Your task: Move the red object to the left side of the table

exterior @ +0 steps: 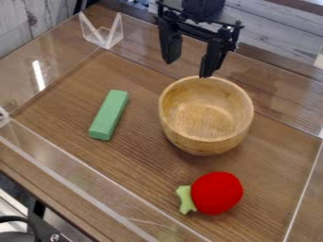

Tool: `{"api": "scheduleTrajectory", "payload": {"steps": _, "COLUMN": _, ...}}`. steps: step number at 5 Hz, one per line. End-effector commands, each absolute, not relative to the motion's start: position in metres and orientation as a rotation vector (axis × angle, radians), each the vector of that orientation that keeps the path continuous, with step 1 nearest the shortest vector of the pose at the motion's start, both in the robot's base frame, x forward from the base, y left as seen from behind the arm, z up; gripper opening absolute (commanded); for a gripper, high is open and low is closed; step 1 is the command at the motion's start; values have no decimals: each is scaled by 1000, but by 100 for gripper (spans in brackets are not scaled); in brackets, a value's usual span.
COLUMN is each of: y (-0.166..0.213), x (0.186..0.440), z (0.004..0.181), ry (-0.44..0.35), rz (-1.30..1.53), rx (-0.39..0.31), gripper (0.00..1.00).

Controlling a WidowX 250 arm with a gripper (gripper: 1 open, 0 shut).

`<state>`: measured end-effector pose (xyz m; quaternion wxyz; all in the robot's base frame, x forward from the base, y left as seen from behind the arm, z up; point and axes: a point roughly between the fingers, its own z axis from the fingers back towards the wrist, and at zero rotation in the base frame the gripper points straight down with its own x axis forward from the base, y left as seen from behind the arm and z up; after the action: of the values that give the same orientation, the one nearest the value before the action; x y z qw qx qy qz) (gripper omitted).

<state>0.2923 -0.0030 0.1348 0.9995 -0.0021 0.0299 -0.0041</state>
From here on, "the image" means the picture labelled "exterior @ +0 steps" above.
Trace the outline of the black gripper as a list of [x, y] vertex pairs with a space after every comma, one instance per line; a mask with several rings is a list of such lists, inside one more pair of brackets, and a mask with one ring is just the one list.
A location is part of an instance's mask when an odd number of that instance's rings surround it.
[[229, 51], [236, 51], [244, 21], [225, 11], [226, 0], [157, 0], [159, 42], [168, 64], [182, 55], [182, 35], [205, 42], [200, 76], [209, 78], [221, 69]]

